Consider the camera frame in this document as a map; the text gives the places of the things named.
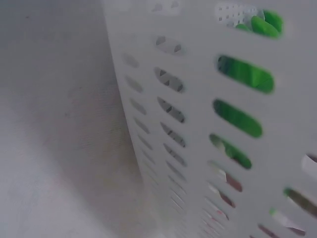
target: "white surface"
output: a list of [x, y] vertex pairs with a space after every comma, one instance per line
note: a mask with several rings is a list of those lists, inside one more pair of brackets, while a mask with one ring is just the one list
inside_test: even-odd
[[0, 237], [150, 238], [98, 0], [0, 3]]
[[[317, 154], [317, 2], [241, 1], [283, 17], [283, 35], [270, 39], [220, 24], [217, 0], [122, 0], [120, 5], [116, 1], [103, 1], [116, 76], [141, 173], [157, 198], [168, 237], [264, 238], [267, 235], [259, 226], [263, 225], [280, 238], [296, 238], [269, 214], [274, 208], [303, 228], [305, 238], [315, 238], [315, 218], [290, 203], [284, 190], [291, 187], [317, 197], [315, 178], [301, 167], [305, 154]], [[234, 6], [228, 4], [226, 9]], [[242, 9], [242, 14], [249, 13]], [[269, 71], [274, 91], [265, 95], [228, 79], [215, 67], [219, 55]], [[156, 67], [182, 81], [182, 92], [160, 82]], [[143, 87], [141, 93], [127, 84], [127, 75]], [[139, 103], [139, 109], [131, 104], [131, 98]], [[253, 138], [219, 117], [212, 108], [218, 99], [255, 118], [262, 126], [262, 136]], [[134, 117], [150, 133], [135, 124]], [[167, 135], [160, 122], [184, 139], [185, 148]], [[209, 140], [212, 133], [243, 151], [252, 168], [246, 170], [220, 153]], [[150, 162], [144, 163], [148, 159], [142, 150], [155, 161], [151, 168]], [[212, 173], [210, 161], [237, 179], [243, 191]], [[179, 194], [181, 199], [171, 191], [177, 186], [170, 177], [186, 191]], [[232, 199], [235, 208], [212, 193], [208, 182]], [[210, 236], [205, 234], [210, 228], [203, 219], [211, 219], [206, 210], [222, 223], [224, 229], [208, 220], [219, 236], [213, 231]]]

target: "oval ventilation hole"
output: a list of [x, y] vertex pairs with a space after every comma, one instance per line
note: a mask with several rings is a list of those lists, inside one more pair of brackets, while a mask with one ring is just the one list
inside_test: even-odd
[[181, 180], [186, 181], [185, 177], [178, 171], [169, 161], [166, 161], [167, 166], [169, 169]]
[[181, 147], [186, 146], [184, 139], [179, 134], [177, 134], [175, 131], [173, 131], [170, 127], [165, 125], [163, 122], [161, 122], [160, 125], [162, 126], [165, 133], [174, 141], [176, 141]]
[[224, 226], [217, 219], [215, 219], [208, 211], [206, 211], [205, 209], [204, 209], [204, 214], [208, 217], [208, 221], [210, 221], [211, 223], [215, 224], [215, 226], [217, 226], [221, 230], [224, 230]]
[[163, 100], [162, 98], [158, 97], [158, 103], [161, 108], [170, 114], [173, 118], [178, 120], [180, 123], [184, 123], [185, 117], [181, 111], [179, 111], [176, 107], [172, 106], [167, 101]]
[[178, 93], [183, 92], [183, 89], [184, 89], [183, 83], [176, 76], [158, 67], [154, 68], [154, 73], [157, 79], [165, 86], [171, 88], [175, 92], [178, 92]]
[[187, 163], [185, 160], [180, 157], [175, 151], [173, 151], [168, 145], [165, 143], [163, 144], [165, 147], [165, 150], [177, 161], [179, 162], [182, 166], [187, 167]]
[[233, 203], [233, 201], [228, 198], [226, 195], [223, 194], [218, 188], [216, 188], [211, 182], [208, 182], [209, 189], [216, 195], [220, 196], [225, 203], [230, 205], [231, 207], [235, 208], [236, 205]]
[[155, 163], [154, 159], [147, 152], [145, 152], [143, 149], [141, 149], [141, 150], [142, 150], [142, 153], [144, 154], [144, 156], [155, 165], [156, 163]]
[[133, 78], [131, 78], [130, 76], [125, 76], [125, 80], [127, 81], [128, 85], [134, 89], [135, 91], [137, 91], [138, 93], [142, 93], [143, 92], [143, 88], [142, 86]]
[[138, 135], [138, 137], [146, 147], [148, 147], [150, 150], [153, 150], [152, 146], [143, 137], [140, 135]]
[[173, 184], [174, 187], [177, 188], [177, 191], [182, 193], [183, 195], [186, 195], [186, 191], [183, 189], [183, 187], [175, 181], [175, 179], [173, 179], [170, 175], [168, 176], [169, 180], [171, 181], [171, 183]]
[[147, 9], [150, 13], [164, 16], [176, 16], [180, 14], [180, 0], [147, 1]]
[[146, 171], [145, 174], [146, 174], [146, 176], [149, 177], [150, 180], [152, 181], [152, 182], [150, 182], [150, 184], [151, 184], [154, 188], [156, 188], [156, 186], [159, 185], [159, 183], [156, 181], [156, 179], [155, 179], [148, 171]]
[[271, 93], [274, 89], [272, 75], [251, 63], [221, 55], [217, 61], [217, 69], [227, 77], [263, 93]]
[[211, 207], [217, 214], [229, 220], [228, 216], [220, 208], [218, 208], [208, 197], [205, 197], [205, 201], [207, 202], [208, 206]]
[[155, 170], [148, 164], [147, 161], [143, 160], [143, 164], [148, 168], [149, 171], [151, 171], [152, 174], [154, 174], [155, 176], [157, 176], [157, 173], [156, 173]]
[[278, 13], [252, 5], [220, 2], [215, 17], [220, 24], [265, 37], [279, 38], [283, 34], [283, 18]]
[[303, 237], [306, 234], [304, 229], [300, 228], [280, 211], [271, 209], [269, 213], [274, 218], [274, 220], [276, 220], [280, 225], [290, 229], [295, 234], [301, 237]]
[[224, 139], [220, 138], [215, 134], [210, 135], [210, 141], [216, 148], [218, 148], [226, 156], [237, 162], [245, 169], [249, 170], [252, 167], [252, 163], [249, 160], [249, 158], [239, 149], [231, 145], [229, 142], [225, 141]]
[[242, 192], [242, 185], [236, 179], [234, 179], [229, 173], [221, 169], [215, 162], [208, 161], [208, 165], [212, 168], [212, 171], [223, 181], [231, 185], [238, 192]]
[[180, 42], [166, 36], [155, 37], [155, 47], [164, 53], [181, 56], [184, 55], [184, 49]]
[[248, 135], [255, 138], [262, 135], [262, 127], [255, 119], [230, 104], [222, 100], [215, 100], [213, 108], [218, 116]]
[[135, 121], [135, 124], [139, 126], [139, 128], [141, 128], [146, 134], [150, 134], [149, 129], [147, 128], [146, 125], [144, 125], [142, 122], [140, 122], [138, 119], [133, 118]]
[[215, 230], [215, 228], [205, 219], [202, 219], [203, 226], [207, 228], [208, 232], [215, 237], [220, 237], [220, 233]]
[[183, 211], [184, 209], [173, 199], [173, 198], [170, 198], [172, 200], [172, 203], [174, 206], [176, 206], [177, 209]]
[[145, 108], [141, 104], [133, 100], [132, 98], [130, 99], [130, 103], [138, 112], [142, 113], [143, 115], [147, 114], [147, 111], [145, 110]]
[[270, 231], [268, 228], [264, 227], [261, 224], [258, 224], [258, 227], [261, 231], [263, 231], [265, 234], [267, 234], [269, 237], [272, 238], [279, 238], [275, 233], [273, 233], [272, 231]]
[[317, 157], [313, 154], [305, 155], [302, 159], [302, 170], [317, 179]]
[[126, 65], [132, 68], [138, 68], [140, 65], [139, 62], [132, 55], [127, 53], [122, 54], [122, 60]]
[[301, 193], [287, 188], [284, 191], [285, 195], [291, 199], [292, 202], [295, 202], [303, 210], [311, 214], [314, 218], [317, 219], [317, 206], [315, 203], [311, 202], [308, 198], [304, 197]]
[[173, 189], [170, 188], [171, 194], [172, 194], [172, 198], [175, 197], [177, 200], [179, 200], [183, 205], [185, 205], [185, 201], [183, 200], [183, 198], [181, 198], [180, 195], [178, 195], [177, 192], [175, 192]]

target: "perforated plastic side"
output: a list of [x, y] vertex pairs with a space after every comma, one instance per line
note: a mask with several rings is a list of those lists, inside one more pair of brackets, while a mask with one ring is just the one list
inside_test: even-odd
[[[129, 131], [166, 236], [298, 237], [272, 218], [273, 208], [304, 229], [306, 238], [316, 237], [314, 214], [290, 202], [285, 190], [294, 189], [313, 203], [317, 197], [316, 177], [302, 168], [305, 154], [317, 154], [317, 3], [104, 2]], [[228, 27], [261, 15], [261, 9], [283, 17], [280, 39]], [[268, 70], [274, 91], [265, 95], [224, 76], [215, 65], [219, 55]], [[251, 137], [217, 115], [215, 100], [255, 118], [261, 136]], [[228, 158], [221, 145], [213, 145], [211, 134], [243, 152], [252, 166], [247, 170]], [[215, 173], [211, 162], [241, 187], [228, 184], [229, 178]]]

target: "small holes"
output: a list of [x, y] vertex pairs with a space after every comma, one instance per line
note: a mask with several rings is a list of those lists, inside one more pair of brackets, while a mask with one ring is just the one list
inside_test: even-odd
[[296, 225], [294, 222], [292, 222], [288, 217], [286, 217], [284, 214], [282, 214], [280, 211], [277, 211], [275, 209], [271, 209], [270, 212], [271, 216], [276, 220], [280, 225], [287, 227], [295, 234], [303, 237], [306, 232], [300, 228], [298, 225]]
[[135, 124], [139, 126], [146, 134], [150, 134], [149, 129], [146, 125], [144, 125], [142, 122], [140, 122], [138, 119], [134, 118]]
[[205, 201], [207, 202], [209, 207], [211, 207], [217, 214], [229, 220], [228, 216], [222, 210], [220, 210], [209, 198], [205, 197]]
[[126, 65], [132, 68], [138, 68], [140, 65], [139, 62], [132, 55], [127, 53], [122, 54], [122, 60]]
[[248, 135], [255, 138], [262, 135], [262, 127], [255, 119], [230, 104], [222, 100], [215, 100], [213, 109], [222, 119]]
[[171, 8], [174, 8], [174, 7], [178, 7], [179, 6], [179, 3], [177, 1], [174, 1], [172, 2], [172, 6], [170, 6]]
[[138, 137], [147, 148], [149, 148], [150, 150], [153, 150], [152, 146], [143, 137], [141, 137], [140, 135], [138, 135]]
[[165, 133], [172, 138], [174, 141], [176, 141], [181, 147], [185, 147], [185, 141], [184, 139], [175, 131], [173, 131], [171, 128], [169, 128], [167, 125], [165, 125], [163, 122], [160, 123]]
[[171, 55], [182, 55], [184, 50], [179, 41], [166, 36], [155, 37], [155, 47], [164, 53]]
[[137, 103], [134, 99], [131, 98], [130, 103], [138, 112], [142, 113], [143, 115], [147, 114], [145, 108], [141, 104]]
[[166, 102], [160, 97], [158, 97], [158, 103], [161, 106], [161, 108], [168, 114], [170, 114], [174, 119], [178, 120], [180, 123], [184, 123], [185, 117], [177, 108], [175, 108], [170, 103]]
[[177, 161], [179, 162], [182, 166], [187, 167], [187, 163], [185, 160], [180, 157], [178, 154], [175, 153], [168, 145], [164, 144], [165, 150]]
[[125, 80], [127, 81], [128, 85], [132, 89], [134, 89], [138, 93], [142, 93], [143, 92], [142, 86], [136, 80], [134, 80], [133, 78], [131, 78], [129, 76], [125, 76]]
[[311, 214], [314, 218], [317, 219], [317, 206], [311, 202], [308, 198], [306, 198], [301, 193], [287, 188], [285, 189], [284, 193], [288, 198], [290, 198], [293, 202], [295, 202], [298, 206], [300, 206], [303, 210]]
[[234, 160], [245, 169], [249, 170], [252, 167], [252, 163], [249, 158], [239, 149], [231, 145], [229, 142], [225, 141], [215, 134], [210, 135], [210, 141], [217, 149], [222, 151], [230, 159]]
[[142, 150], [142, 152], [143, 152], [144, 156], [155, 165], [154, 159], [144, 150]]
[[218, 188], [216, 188], [210, 182], [208, 182], [208, 187], [213, 193], [215, 193], [216, 195], [219, 195], [222, 198], [222, 200], [225, 201], [228, 205], [230, 205], [233, 208], [236, 207], [236, 205], [233, 203], [233, 201], [230, 198], [224, 195], [223, 192], [221, 192]]
[[168, 168], [181, 180], [186, 181], [185, 177], [170, 162], [166, 161]]
[[238, 192], [242, 192], [242, 185], [240, 182], [235, 180], [230, 174], [221, 169], [215, 162], [209, 161], [208, 165], [212, 168], [213, 172], [226, 183], [231, 185]]
[[152, 9], [152, 12], [156, 12], [156, 11], [162, 11], [163, 10], [163, 6], [161, 3], [157, 3], [155, 4], [154, 8]]
[[279, 38], [282, 35], [283, 19], [276, 12], [256, 9], [249, 5], [239, 8], [239, 5], [235, 4], [226, 6], [226, 11], [222, 11], [222, 6], [222, 3], [218, 3], [215, 6], [215, 18], [220, 23], [224, 23], [229, 27], [237, 27], [240, 24], [238, 20], [240, 20], [242, 22], [241, 25], [244, 27], [239, 26], [237, 29], [250, 28], [248, 30], [250, 33], [270, 38]]
[[269, 237], [272, 238], [279, 238], [276, 234], [274, 234], [272, 231], [270, 231], [268, 228], [264, 227], [263, 225], [258, 225], [259, 229], [263, 231], [265, 234], [267, 234]]
[[257, 91], [266, 94], [273, 91], [273, 77], [265, 69], [229, 56], [221, 55], [220, 57], [226, 64], [226, 70], [220, 73]]
[[154, 73], [156, 78], [165, 86], [168, 86], [172, 90], [181, 93], [183, 91], [183, 83], [176, 76], [167, 73], [165, 70], [155, 67]]
[[302, 159], [302, 170], [317, 179], [317, 157], [313, 154], [305, 155]]

